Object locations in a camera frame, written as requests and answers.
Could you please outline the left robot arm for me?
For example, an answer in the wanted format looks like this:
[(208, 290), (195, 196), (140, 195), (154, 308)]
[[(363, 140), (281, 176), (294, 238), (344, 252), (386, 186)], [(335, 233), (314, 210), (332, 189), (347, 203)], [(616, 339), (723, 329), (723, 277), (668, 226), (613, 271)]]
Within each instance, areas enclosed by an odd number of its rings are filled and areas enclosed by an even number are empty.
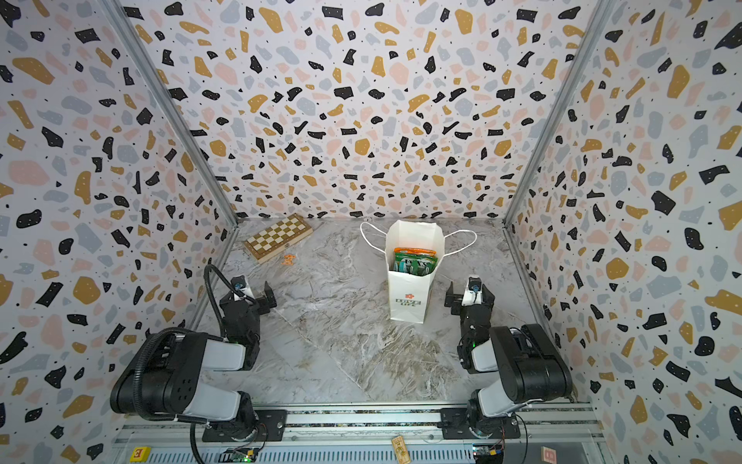
[(266, 440), (246, 392), (228, 391), (205, 383), (204, 371), (249, 371), (260, 353), (261, 321), (277, 306), (274, 290), (251, 293), (244, 278), (232, 284), (247, 297), (233, 294), (218, 302), (226, 338), (184, 328), (168, 328), (149, 336), (116, 381), (110, 408), (117, 414), (147, 421), (183, 421), (205, 425), (206, 441)]

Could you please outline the pink orange Fox's candy bag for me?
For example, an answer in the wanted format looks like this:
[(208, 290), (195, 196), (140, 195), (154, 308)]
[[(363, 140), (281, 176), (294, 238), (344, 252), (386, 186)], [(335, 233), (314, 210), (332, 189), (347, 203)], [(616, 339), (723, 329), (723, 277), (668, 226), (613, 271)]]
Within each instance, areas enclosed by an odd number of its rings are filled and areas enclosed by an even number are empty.
[(394, 249), (394, 253), (398, 254), (409, 254), (409, 255), (415, 255), (415, 256), (427, 256), (427, 257), (437, 257), (436, 251), (431, 251), (431, 249), (416, 249), (415, 247), (396, 247)]

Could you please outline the white paper bag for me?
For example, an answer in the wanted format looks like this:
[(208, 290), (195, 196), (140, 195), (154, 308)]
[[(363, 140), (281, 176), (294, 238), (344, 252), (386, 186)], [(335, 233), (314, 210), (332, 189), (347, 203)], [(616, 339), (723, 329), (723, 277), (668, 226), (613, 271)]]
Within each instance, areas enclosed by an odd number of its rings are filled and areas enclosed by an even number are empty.
[[(459, 229), (446, 234), (435, 223), (398, 220), (386, 231), (370, 222), (362, 223), (359, 233), (367, 244), (371, 243), (366, 234), (367, 229), (381, 234), (385, 239), (382, 247), (372, 246), (371, 249), (384, 255), (390, 318), (394, 321), (417, 324), (425, 320), (433, 283), (442, 263), (448, 257), (465, 251), (477, 242), (477, 234), (473, 230)], [(396, 247), (415, 247), (436, 251), (438, 263), (435, 271), (428, 276), (411, 276), (394, 272), (394, 249)]]

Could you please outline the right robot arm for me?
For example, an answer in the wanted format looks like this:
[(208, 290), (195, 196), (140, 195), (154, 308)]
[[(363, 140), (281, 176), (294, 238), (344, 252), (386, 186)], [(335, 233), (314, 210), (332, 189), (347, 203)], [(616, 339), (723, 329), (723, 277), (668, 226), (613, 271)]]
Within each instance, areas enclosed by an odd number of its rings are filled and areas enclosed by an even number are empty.
[(554, 342), (538, 324), (520, 328), (491, 323), (495, 295), (478, 276), (461, 293), (450, 286), (444, 306), (460, 322), (457, 355), (469, 374), (496, 373), (488, 387), (478, 389), (464, 408), (444, 408), (444, 439), (516, 439), (521, 436), (516, 414), (534, 403), (570, 396), (569, 368)]

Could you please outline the green Fox's candy bag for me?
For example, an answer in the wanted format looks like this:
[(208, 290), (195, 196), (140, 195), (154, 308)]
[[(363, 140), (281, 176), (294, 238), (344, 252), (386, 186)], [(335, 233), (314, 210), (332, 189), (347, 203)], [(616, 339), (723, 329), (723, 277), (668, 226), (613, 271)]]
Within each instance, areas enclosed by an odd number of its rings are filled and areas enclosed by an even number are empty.
[(396, 253), (393, 270), (411, 276), (428, 276), (435, 271), (437, 263), (434, 256)]

